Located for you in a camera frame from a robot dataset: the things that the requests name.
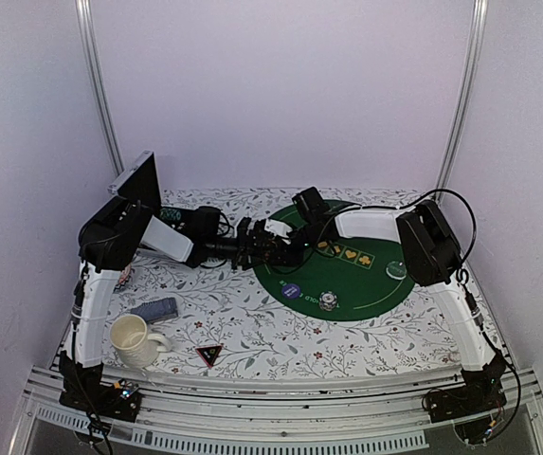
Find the blue small blind button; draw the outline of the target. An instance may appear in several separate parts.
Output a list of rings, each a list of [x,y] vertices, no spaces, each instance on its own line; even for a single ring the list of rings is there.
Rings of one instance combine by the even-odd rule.
[[[297,284],[287,283],[281,288],[281,295],[287,300],[295,300],[300,297],[301,291]]]

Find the poker chip stack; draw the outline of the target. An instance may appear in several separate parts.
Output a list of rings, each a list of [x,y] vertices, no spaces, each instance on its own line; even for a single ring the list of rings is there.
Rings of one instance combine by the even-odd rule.
[[[324,291],[319,295],[318,306],[326,312],[334,311],[338,307],[337,295],[332,291]]]

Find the white dealer button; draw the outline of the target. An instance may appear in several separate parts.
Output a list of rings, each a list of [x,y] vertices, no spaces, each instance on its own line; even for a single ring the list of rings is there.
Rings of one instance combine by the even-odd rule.
[[[386,265],[386,274],[393,280],[402,281],[407,277],[407,268],[401,261],[391,261]]]

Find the blue playing card deck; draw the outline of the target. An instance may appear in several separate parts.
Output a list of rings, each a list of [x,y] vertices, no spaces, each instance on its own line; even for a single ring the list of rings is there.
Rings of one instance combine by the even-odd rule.
[[[130,310],[130,314],[142,318],[147,323],[156,323],[178,317],[175,298],[164,298],[141,303]]]

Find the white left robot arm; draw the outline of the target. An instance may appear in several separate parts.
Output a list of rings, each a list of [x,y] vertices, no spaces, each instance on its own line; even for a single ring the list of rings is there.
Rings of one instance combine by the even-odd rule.
[[[78,367],[102,365],[102,337],[107,311],[121,273],[142,246],[195,268],[210,258],[236,262],[246,242],[250,220],[235,228],[236,236],[218,240],[192,240],[155,216],[139,200],[112,197],[79,233],[80,277],[71,310],[73,329],[66,356]]]

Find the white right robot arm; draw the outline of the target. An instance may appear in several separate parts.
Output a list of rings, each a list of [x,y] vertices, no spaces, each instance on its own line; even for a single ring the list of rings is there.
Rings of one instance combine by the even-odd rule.
[[[262,222],[263,231],[304,251],[321,241],[376,238],[399,244],[407,275],[425,287],[438,301],[461,355],[464,382],[458,405],[477,413],[491,402],[494,385],[508,369],[502,351],[486,334],[483,315],[467,289],[468,272],[463,268],[467,254],[446,221],[439,206],[425,193],[403,206],[361,206],[348,203],[330,207],[315,187],[293,197],[304,221],[290,227],[274,219]]]

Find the round green poker mat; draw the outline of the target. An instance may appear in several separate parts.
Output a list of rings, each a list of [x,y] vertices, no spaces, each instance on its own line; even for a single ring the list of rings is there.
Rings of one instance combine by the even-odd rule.
[[[407,276],[402,281],[386,274],[391,261],[403,261],[399,243],[378,234],[323,244],[322,252],[304,254],[307,263],[296,266],[269,268],[258,266],[254,273],[265,291],[284,307],[315,319],[329,321],[359,321],[378,317],[398,306],[414,288]],[[287,300],[281,288],[287,283],[299,286],[298,299]],[[331,312],[318,306],[319,295],[332,291],[338,307]]]

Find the floral white table mat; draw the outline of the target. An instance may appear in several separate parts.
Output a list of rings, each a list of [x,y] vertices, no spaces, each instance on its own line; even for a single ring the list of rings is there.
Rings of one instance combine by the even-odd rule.
[[[228,212],[242,219],[258,198],[232,199]],[[270,219],[300,228],[296,207]],[[197,228],[170,225],[192,240],[236,236],[218,234],[215,222]],[[148,323],[172,343],[149,367],[165,373],[232,379],[332,378],[408,373],[455,365],[462,369],[457,343],[440,304],[414,283],[408,297],[390,311],[359,321],[329,321],[284,307],[258,282],[254,268],[231,269],[231,260],[210,258],[191,268],[146,246],[130,263],[129,282],[113,291],[102,337],[102,362],[123,364],[110,341],[111,325],[141,303],[175,298],[178,317]],[[222,345],[209,369],[195,352]]]

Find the poker chip row rear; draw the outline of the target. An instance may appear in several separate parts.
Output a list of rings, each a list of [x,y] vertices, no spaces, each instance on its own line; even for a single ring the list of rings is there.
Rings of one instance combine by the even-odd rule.
[[[159,212],[159,218],[166,223],[180,223],[184,219],[183,210],[173,207],[162,207]]]

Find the black triangular marker tag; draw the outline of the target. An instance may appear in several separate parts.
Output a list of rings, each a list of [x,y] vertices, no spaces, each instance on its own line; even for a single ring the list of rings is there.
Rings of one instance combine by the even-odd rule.
[[[207,346],[207,347],[198,347],[195,349],[195,352],[204,361],[206,366],[209,369],[211,369],[215,365],[222,350],[223,350],[222,345],[214,345],[214,346]]]

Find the aluminium poker chip case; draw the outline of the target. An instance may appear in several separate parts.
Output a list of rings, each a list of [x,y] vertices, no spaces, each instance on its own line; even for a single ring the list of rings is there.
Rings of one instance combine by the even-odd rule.
[[[144,221],[137,229],[137,246],[146,246],[179,263],[187,260],[193,241],[159,219],[161,194],[152,151],[143,152],[108,186],[108,191],[133,204],[141,203]]]

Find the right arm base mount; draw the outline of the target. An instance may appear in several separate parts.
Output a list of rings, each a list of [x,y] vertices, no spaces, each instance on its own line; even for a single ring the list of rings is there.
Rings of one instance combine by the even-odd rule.
[[[462,371],[464,384],[452,389],[434,388],[422,398],[422,408],[432,423],[486,412],[484,417],[454,426],[458,438],[470,445],[487,443],[507,403],[500,379],[483,372]]]

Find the left aluminium frame post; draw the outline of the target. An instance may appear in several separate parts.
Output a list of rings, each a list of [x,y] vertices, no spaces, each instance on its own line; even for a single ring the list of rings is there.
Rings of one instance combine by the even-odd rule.
[[[123,160],[118,147],[111,111],[104,87],[100,57],[98,53],[91,2],[76,0],[78,28],[85,58],[86,69],[92,87],[95,107],[100,120],[100,128],[115,176],[124,171]]]

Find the aluminium frame post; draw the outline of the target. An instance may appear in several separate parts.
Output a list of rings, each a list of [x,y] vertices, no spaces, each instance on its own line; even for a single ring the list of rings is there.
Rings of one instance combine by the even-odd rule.
[[[461,86],[459,89],[459,95],[449,130],[446,147],[443,153],[442,164],[436,181],[436,187],[440,189],[447,188],[456,162],[479,66],[488,6],[488,0],[475,0],[473,2],[472,18],[467,49],[465,52]]]
[[[123,160],[118,147],[111,111],[104,87],[100,57],[98,53],[91,2],[76,0],[78,28],[85,58],[86,69],[92,87],[95,107],[100,120],[100,128],[115,176],[124,171]]]

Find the right aluminium frame post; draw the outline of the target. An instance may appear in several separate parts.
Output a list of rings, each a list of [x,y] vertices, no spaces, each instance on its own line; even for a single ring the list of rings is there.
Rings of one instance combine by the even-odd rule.
[[[440,189],[447,188],[456,162],[479,66],[488,6],[488,0],[475,0],[473,2],[472,18],[467,49],[465,52],[461,86],[459,89],[459,95],[449,130],[446,147],[443,153],[442,164],[436,181],[436,187]]]

